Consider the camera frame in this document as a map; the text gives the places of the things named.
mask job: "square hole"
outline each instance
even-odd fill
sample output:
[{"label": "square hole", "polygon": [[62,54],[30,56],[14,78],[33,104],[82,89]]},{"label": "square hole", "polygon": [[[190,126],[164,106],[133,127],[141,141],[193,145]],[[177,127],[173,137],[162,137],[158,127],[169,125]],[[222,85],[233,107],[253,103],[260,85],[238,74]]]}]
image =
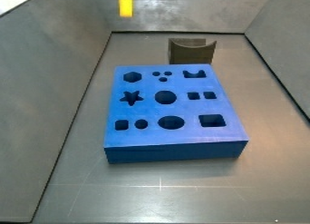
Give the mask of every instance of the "square hole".
[{"label": "square hole", "polygon": [[116,122],[116,130],[125,131],[129,129],[129,121],[128,120],[118,120]]},{"label": "square hole", "polygon": [[221,114],[200,115],[202,127],[221,127],[226,126],[226,121]]},{"label": "square hole", "polygon": [[200,93],[197,92],[188,93],[188,97],[190,100],[198,100],[201,98]]},{"label": "square hole", "polygon": [[216,93],[214,92],[205,92],[204,96],[206,99],[217,99]]}]

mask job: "blue foam block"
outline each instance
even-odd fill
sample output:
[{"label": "blue foam block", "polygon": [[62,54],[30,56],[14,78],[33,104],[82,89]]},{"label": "blue foam block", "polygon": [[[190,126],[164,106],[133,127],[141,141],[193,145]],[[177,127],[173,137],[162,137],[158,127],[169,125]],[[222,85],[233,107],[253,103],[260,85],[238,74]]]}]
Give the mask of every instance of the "blue foam block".
[{"label": "blue foam block", "polygon": [[249,137],[209,64],[116,69],[110,163],[238,157]]}]

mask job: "metal wall panel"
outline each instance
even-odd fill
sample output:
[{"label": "metal wall panel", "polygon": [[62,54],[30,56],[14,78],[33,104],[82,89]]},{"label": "metal wall panel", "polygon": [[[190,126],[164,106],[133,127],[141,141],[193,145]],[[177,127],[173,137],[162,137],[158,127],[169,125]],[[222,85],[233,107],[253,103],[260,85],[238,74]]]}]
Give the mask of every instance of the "metal wall panel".
[{"label": "metal wall panel", "polygon": [[310,118],[310,0],[271,0],[246,31]]},{"label": "metal wall panel", "polygon": [[0,19],[0,221],[30,221],[110,29],[94,0],[31,0]]},{"label": "metal wall panel", "polygon": [[245,33],[268,0],[136,0],[120,17],[118,0],[97,0],[114,31]]}]

